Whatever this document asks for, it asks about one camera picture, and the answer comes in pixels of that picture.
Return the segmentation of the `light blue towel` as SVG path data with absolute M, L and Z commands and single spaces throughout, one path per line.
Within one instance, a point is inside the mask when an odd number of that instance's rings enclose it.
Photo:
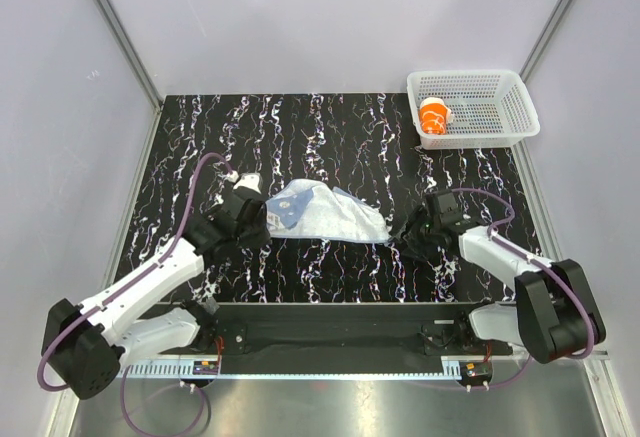
M 295 179 L 266 202 L 267 228 L 277 239 L 321 239 L 385 244 L 389 234 L 379 210 L 338 187 Z

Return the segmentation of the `orange and white towel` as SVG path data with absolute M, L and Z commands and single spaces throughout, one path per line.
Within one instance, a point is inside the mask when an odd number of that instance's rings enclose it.
M 420 129 L 425 134 L 444 135 L 447 125 L 452 121 L 452 110 L 445 102 L 436 97 L 428 97 L 419 105 Z

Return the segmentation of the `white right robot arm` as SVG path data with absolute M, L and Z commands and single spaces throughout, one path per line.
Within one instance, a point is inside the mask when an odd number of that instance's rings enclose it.
M 456 254 L 500 280 L 514 301 L 469 311 L 454 328 L 454 341 L 476 353 L 489 341 L 524 348 L 538 363 L 583 359 L 606 338 L 606 327 L 582 266 L 552 261 L 501 236 L 494 223 L 466 215 L 458 190 L 431 193 L 394 235 L 401 254 L 427 262 Z

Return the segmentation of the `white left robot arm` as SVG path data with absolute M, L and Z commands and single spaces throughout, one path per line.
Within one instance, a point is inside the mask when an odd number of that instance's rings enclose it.
M 207 216 L 193 216 L 185 235 L 101 293 L 49 310 L 42 343 L 43 366 L 79 399 L 90 399 L 139 360 L 175 348 L 208 351 L 215 343 L 217 306 L 188 301 L 158 317 L 144 313 L 188 280 L 203 273 L 218 254 L 259 248 L 269 241 L 264 197 L 234 190 Z

